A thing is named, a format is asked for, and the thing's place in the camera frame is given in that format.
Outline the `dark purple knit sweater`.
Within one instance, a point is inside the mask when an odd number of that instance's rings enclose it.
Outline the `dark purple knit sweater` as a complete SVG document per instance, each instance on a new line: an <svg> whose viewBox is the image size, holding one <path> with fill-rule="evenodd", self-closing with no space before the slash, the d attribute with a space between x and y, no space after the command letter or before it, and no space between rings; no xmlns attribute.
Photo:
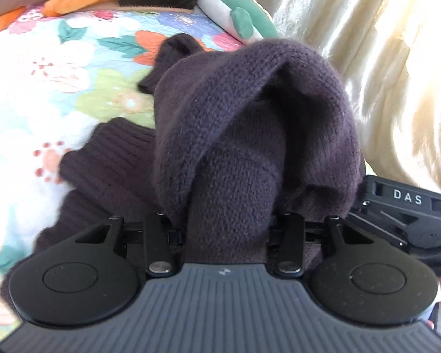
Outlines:
<svg viewBox="0 0 441 353"><path fill-rule="evenodd" d="M344 217L365 174L355 119L335 70L313 49L269 38L207 52L166 39L138 85L154 128L115 118L67 152L72 186L39 254L112 215L160 212L184 230L184 262L263 263L274 212Z"/></svg>

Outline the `cream satin curtain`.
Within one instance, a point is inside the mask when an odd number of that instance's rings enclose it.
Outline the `cream satin curtain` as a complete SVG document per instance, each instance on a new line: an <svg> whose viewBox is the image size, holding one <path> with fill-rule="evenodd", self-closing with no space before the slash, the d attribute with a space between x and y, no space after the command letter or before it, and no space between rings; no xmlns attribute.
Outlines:
<svg viewBox="0 0 441 353"><path fill-rule="evenodd" d="M256 0L341 74L374 173L441 191L441 0Z"/></svg>

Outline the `floral quilted bedspread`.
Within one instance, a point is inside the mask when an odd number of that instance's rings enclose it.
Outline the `floral quilted bedspread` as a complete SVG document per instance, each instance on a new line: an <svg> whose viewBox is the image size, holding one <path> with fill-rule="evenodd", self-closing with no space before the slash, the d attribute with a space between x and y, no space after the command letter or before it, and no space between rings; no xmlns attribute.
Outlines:
<svg viewBox="0 0 441 353"><path fill-rule="evenodd" d="M136 85L161 43L178 33L206 49L240 47L200 11L46 18L33 7L0 32L0 285L56 222L70 190L58 177L62 155L115 117L153 125L153 100ZM18 325L0 297L0 341Z"/></svg>

